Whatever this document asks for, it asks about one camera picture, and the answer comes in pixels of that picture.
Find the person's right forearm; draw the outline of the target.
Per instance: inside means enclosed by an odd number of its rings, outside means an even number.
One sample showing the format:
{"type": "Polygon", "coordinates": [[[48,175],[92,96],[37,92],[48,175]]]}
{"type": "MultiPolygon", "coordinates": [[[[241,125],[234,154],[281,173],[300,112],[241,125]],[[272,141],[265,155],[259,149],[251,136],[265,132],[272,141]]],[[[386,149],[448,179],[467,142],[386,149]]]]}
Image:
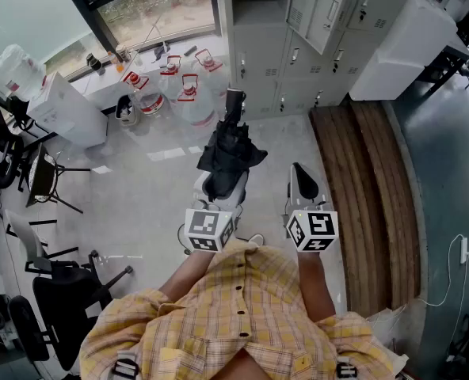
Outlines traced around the person's right forearm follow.
{"type": "Polygon", "coordinates": [[[318,322],[335,315],[320,253],[297,253],[299,287],[308,317],[318,322]]]}

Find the white plastic bag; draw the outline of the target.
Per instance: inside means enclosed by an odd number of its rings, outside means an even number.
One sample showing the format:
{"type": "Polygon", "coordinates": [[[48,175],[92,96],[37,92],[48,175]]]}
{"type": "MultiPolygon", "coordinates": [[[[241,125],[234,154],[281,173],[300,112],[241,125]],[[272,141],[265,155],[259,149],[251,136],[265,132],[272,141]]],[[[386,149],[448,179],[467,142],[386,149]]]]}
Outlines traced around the white plastic bag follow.
{"type": "Polygon", "coordinates": [[[406,305],[396,310],[386,308],[368,319],[368,323],[372,327],[376,338],[388,350],[388,356],[393,366],[392,375],[394,378],[398,377],[409,360],[409,357],[405,353],[399,354],[396,351],[395,330],[405,310],[406,305]]]}

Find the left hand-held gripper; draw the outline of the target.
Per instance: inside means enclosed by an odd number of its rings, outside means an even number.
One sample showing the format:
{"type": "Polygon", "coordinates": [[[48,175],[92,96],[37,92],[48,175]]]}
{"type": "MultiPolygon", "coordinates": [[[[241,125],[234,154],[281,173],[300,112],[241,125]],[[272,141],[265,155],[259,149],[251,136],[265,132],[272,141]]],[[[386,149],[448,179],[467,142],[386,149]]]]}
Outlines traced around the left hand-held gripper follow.
{"type": "MultiPolygon", "coordinates": [[[[205,191],[205,184],[210,178],[210,172],[202,172],[193,185],[195,200],[209,202],[205,191]]],[[[234,187],[235,206],[243,203],[246,196],[248,172],[242,173],[234,187]]],[[[192,251],[222,252],[229,240],[234,236],[238,211],[224,211],[222,209],[188,208],[185,211],[184,235],[192,251]]]]}

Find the black office chair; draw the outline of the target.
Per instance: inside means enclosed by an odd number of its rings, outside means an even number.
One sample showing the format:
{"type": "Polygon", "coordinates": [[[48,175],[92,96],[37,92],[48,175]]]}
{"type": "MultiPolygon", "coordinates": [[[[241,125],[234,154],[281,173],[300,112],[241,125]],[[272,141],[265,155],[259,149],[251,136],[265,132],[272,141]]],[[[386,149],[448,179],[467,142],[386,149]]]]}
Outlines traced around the black office chair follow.
{"type": "Polygon", "coordinates": [[[79,267],[73,262],[57,262],[51,266],[51,277],[36,277],[33,294],[40,311],[40,326],[27,298],[19,295],[9,301],[8,311],[23,350],[32,363],[50,359],[52,347],[63,370],[70,370],[76,361],[82,342],[97,319],[87,316],[87,309],[98,303],[104,309],[111,301],[109,289],[125,275],[133,273],[131,266],[106,284],[101,283],[93,259],[79,267]]]}

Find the black stool patterned seat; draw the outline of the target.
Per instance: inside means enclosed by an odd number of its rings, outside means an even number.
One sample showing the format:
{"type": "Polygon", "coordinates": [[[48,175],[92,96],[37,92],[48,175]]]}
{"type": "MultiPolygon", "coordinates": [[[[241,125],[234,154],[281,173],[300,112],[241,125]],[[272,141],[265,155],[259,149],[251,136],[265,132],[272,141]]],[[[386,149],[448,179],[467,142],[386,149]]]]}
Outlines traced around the black stool patterned seat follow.
{"type": "Polygon", "coordinates": [[[89,168],[69,168],[60,165],[57,159],[52,157],[44,144],[38,146],[37,156],[34,158],[29,171],[29,196],[26,207],[37,203],[61,203],[70,209],[83,214],[83,211],[59,197],[57,186],[59,177],[68,172],[91,172],[89,168]]]}

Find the person's chest skin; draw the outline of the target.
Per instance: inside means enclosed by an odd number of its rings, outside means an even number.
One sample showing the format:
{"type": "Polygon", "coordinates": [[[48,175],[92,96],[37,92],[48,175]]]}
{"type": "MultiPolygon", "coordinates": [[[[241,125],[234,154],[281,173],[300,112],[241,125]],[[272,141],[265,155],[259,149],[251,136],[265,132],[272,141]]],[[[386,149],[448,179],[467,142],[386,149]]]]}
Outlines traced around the person's chest skin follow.
{"type": "Polygon", "coordinates": [[[271,378],[242,348],[212,380],[271,380],[271,378]]]}

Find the grey metal locker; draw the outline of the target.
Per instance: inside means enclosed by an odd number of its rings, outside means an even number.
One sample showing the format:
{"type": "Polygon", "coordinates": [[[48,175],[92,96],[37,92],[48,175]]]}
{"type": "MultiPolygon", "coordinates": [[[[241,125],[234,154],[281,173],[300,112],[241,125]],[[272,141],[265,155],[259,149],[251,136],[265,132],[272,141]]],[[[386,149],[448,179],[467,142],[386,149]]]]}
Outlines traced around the grey metal locker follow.
{"type": "Polygon", "coordinates": [[[406,0],[217,0],[245,120],[338,105],[406,0]]]}

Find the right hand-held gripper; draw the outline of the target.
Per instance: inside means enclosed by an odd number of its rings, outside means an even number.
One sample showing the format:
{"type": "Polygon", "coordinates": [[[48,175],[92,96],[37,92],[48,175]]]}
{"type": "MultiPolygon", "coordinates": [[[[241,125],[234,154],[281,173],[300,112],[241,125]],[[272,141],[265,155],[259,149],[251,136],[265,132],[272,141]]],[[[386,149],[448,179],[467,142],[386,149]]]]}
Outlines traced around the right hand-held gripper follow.
{"type": "Polygon", "coordinates": [[[338,242],[338,215],[329,202],[326,184],[317,173],[298,162],[292,163],[288,200],[285,229],[298,252],[321,252],[338,242]]]}

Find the grey office chair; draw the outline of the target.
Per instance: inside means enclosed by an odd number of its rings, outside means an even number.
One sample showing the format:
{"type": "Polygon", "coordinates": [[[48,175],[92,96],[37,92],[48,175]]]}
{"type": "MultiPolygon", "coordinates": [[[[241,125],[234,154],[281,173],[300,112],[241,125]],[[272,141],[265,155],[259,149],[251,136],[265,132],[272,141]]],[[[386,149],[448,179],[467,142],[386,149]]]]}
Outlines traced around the grey office chair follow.
{"type": "Polygon", "coordinates": [[[56,219],[29,221],[12,211],[6,211],[8,223],[6,234],[18,238],[21,245],[21,253],[25,259],[25,271],[38,275],[51,275],[55,268],[78,267],[76,261],[56,260],[67,254],[75,253],[78,247],[65,249],[57,253],[48,253],[48,243],[42,241],[34,226],[56,224],[56,219]]]}

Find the black umbrella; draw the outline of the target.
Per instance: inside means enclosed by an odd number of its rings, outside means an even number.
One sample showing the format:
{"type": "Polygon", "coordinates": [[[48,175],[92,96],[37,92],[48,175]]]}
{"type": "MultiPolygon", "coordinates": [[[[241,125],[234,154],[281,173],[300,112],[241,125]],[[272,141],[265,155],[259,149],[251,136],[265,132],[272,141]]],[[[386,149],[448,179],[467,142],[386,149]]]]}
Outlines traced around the black umbrella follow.
{"type": "Polygon", "coordinates": [[[208,174],[204,193],[210,201],[227,198],[242,175],[268,156],[253,144],[249,127],[239,123],[245,99],[242,90],[227,90],[224,119],[216,124],[198,161],[197,168],[208,174]]]}

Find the translucent plastic bag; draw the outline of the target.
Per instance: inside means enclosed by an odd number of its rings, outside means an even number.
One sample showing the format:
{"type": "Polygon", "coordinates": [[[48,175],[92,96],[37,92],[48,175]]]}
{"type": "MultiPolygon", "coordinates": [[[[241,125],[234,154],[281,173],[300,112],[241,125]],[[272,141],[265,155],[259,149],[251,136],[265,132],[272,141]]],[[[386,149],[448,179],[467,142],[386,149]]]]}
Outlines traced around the translucent plastic bag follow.
{"type": "Polygon", "coordinates": [[[0,54],[0,88],[24,102],[40,94],[47,77],[46,66],[22,47],[11,44],[0,54]]]}

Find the small waste bin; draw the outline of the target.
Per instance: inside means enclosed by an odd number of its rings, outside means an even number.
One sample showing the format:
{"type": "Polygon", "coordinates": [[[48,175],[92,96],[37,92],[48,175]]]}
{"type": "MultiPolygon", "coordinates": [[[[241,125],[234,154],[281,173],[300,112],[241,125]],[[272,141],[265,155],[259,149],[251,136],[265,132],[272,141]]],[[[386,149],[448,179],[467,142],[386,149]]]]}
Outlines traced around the small waste bin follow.
{"type": "Polygon", "coordinates": [[[115,118],[122,127],[133,127],[139,122],[139,110],[128,95],[123,95],[118,100],[115,118]]]}

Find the dark cloth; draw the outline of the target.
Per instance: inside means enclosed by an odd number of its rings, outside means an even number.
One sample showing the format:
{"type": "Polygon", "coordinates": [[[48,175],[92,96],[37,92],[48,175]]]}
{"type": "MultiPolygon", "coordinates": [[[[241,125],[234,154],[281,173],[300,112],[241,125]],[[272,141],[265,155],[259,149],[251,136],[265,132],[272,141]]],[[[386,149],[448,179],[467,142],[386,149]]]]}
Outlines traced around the dark cloth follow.
{"type": "Polygon", "coordinates": [[[154,52],[154,62],[158,62],[164,54],[170,50],[170,46],[167,42],[162,42],[153,49],[154,52]]]}

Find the black window frame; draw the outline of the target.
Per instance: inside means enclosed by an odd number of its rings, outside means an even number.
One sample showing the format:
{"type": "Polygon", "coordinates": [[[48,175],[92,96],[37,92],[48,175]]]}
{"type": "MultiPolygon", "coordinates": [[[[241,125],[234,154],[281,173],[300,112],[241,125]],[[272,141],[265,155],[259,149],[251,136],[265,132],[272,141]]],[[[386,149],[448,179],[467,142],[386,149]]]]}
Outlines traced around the black window frame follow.
{"type": "Polygon", "coordinates": [[[218,0],[71,0],[106,51],[220,34],[218,0]]]}

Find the large white box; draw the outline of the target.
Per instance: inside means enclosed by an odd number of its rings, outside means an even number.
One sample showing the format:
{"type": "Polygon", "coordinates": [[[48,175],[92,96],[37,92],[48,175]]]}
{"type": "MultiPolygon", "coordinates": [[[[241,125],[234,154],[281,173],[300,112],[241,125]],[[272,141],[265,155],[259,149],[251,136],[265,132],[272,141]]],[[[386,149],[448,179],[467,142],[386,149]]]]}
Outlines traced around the large white box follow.
{"type": "Polygon", "coordinates": [[[456,35],[454,20],[426,0],[406,0],[390,31],[349,91],[354,101],[392,101],[456,35]]]}

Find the person's left forearm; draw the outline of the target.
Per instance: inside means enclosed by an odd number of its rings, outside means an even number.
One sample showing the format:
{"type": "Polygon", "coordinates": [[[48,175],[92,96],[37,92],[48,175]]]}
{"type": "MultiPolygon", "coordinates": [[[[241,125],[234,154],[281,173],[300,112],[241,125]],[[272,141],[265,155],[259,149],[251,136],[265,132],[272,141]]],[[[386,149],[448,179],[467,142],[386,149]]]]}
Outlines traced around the person's left forearm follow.
{"type": "Polygon", "coordinates": [[[205,275],[215,255],[216,253],[195,250],[159,290],[171,302],[176,302],[187,295],[192,287],[205,275]]]}

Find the person's yellow plaid shirt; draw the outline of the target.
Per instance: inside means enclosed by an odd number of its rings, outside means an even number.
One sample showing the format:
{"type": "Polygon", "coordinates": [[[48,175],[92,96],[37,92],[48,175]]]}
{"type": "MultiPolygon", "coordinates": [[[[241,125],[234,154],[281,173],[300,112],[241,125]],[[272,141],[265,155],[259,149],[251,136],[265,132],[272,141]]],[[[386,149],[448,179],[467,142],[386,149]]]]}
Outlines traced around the person's yellow plaid shirt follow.
{"type": "Polygon", "coordinates": [[[159,289],[111,301],[78,358],[82,380],[109,380],[122,351],[136,355],[141,380],[212,380],[242,348],[271,380],[337,380],[339,356],[350,358],[358,380],[395,379],[362,316],[308,317],[298,257],[237,239],[176,302],[159,289]]]}

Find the black table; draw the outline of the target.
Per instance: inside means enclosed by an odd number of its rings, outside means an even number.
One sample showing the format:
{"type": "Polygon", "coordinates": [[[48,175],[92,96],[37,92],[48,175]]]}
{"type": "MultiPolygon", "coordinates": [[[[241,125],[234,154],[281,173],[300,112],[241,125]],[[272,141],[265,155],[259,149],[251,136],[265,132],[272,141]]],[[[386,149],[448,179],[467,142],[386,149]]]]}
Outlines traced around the black table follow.
{"type": "Polygon", "coordinates": [[[431,85],[423,97],[429,98],[432,96],[454,74],[459,72],[468,60],[469,50],[467,45],[459,36],[455,35],[417,77],[417,82],[429,83],[431,85]]]}

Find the wooden slat bench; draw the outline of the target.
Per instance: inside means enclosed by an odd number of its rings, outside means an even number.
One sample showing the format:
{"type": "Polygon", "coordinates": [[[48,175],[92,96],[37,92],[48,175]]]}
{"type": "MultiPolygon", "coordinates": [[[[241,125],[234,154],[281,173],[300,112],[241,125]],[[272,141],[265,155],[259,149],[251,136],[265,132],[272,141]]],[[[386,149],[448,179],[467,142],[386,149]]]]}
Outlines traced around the wooden slat bench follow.
{"type": "Polygon", "coordinates": [[[309,120],[338,213],[347,308],[396,310],[421,290],[414,199],[402,152],[378,101],[314,108],[309,120]]]}

